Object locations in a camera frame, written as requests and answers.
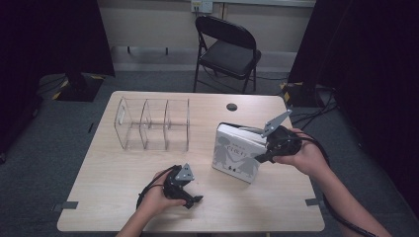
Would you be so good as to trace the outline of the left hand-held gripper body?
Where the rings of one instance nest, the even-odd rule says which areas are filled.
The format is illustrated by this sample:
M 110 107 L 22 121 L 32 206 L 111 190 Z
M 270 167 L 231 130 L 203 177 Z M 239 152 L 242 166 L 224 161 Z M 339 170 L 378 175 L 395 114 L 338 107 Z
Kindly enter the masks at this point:
M 175 165 L 164 181 L 164 195 L 172 199 L 193 199 L 184 190 L 184 187 L 194 179 L 195 177 L 188 163 Z

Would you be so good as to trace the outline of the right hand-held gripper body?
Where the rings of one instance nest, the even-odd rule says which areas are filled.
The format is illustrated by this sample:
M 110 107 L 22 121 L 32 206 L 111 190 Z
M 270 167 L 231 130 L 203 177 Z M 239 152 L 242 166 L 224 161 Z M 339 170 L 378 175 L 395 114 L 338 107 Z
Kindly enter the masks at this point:
M 295 155 L 301 148 L 300 137 L 282 125 L 292 112 L 286 110 L 265 123 L 262 137 L 266 139 L 267 151 L 273 151 L 275 156 Z

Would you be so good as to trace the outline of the black curtain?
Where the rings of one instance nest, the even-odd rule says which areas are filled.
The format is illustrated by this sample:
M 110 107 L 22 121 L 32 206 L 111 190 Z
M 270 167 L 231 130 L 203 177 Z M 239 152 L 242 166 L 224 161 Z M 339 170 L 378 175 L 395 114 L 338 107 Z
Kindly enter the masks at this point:
M 290 80 L 336 89 L 419 217 L 419 0 L 316 0 Z
M 0 0 L 0 155 L 35 115 L 45 75 L 113 76 L 98 0 Z

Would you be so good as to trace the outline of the clear acrylic book rack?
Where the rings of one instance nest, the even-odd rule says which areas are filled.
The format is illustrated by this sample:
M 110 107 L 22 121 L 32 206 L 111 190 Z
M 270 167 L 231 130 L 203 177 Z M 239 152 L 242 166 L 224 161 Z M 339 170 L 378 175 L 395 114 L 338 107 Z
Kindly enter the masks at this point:
M 124 150 L 187 152 L 190 100 L 120 99 L 114 128 Z

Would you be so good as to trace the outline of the person's left hand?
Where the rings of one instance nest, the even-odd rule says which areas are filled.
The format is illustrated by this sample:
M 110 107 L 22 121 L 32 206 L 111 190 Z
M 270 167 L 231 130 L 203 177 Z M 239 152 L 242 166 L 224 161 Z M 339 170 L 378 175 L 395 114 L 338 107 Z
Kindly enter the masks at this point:
M 163 185 L 167 175 L 164 171 L 155 174 L 151 187 L 145 193 L 137 209 L 151 212 L 154 217 L 169 207 L 182 206 L 186 203 L 183 199 L 170 199 L 164 195 Z

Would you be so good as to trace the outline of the person's right hand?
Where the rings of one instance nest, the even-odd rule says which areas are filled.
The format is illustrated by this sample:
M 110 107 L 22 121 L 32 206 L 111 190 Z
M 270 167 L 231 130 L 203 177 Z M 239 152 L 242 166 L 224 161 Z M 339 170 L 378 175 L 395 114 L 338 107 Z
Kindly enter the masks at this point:
M 300 150 L 295 155 L 276 156 L 273 160 L 279 164 L 294 166 L 315 181 L 325 178 L 330 173 L 330 168 L 320 149 L 308 141 L 309 136 L 300 129 L 292 128 L 292 132 L 303 138 Z

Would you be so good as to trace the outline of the white wall socket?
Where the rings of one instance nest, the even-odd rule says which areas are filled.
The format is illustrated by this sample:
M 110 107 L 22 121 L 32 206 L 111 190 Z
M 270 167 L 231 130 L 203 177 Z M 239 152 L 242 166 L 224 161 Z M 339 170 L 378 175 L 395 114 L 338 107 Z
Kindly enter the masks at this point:
M 193 13 L 210 14 L 213 9 L 213 2 L 210 0 L 191 0 L 191 11 Z

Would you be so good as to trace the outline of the black folding chair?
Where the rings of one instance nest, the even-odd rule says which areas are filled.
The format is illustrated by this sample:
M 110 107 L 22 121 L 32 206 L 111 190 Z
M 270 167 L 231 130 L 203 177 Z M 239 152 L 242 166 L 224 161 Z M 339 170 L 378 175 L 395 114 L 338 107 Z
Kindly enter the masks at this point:
M 256 90 L 256 68 L 262 52 L 252 34 L 244 27 L 213 16 L 195 19 L 199 49 L 195 70 L 194 88 L 198 83 L 210 84 L 199 79 L 199 69 L 212 69 L 214 75 L 222 73 L 243 81 L 241 93 L 246 92 L 249 81 Z

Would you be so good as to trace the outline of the white book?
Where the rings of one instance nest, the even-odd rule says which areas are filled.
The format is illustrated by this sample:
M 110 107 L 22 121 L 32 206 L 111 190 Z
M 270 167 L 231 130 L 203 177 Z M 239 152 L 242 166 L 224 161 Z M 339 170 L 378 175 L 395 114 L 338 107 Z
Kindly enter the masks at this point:
M 212 166 L 251 184 L 260 166 L 255 157 L 267 151 L 265 144 L 266 139 L 251 127 L 222 122 L 215 133 Z

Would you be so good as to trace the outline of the black stand base yellow tape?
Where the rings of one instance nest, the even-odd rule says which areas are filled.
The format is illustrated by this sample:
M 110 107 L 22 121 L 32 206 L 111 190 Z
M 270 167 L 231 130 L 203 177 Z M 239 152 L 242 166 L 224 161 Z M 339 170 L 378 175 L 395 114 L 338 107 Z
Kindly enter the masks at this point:
M 289 107 L 315 108 L 315 89 L 302 82 L 283 83 L 280 85 L 284 100 Z
M 44 76 L 40 80 L 37 94 L 50 96 L 56 101 L 93 102 L 105 76 L 82 73 L 79 77 L 68 77 L 66 74 Z

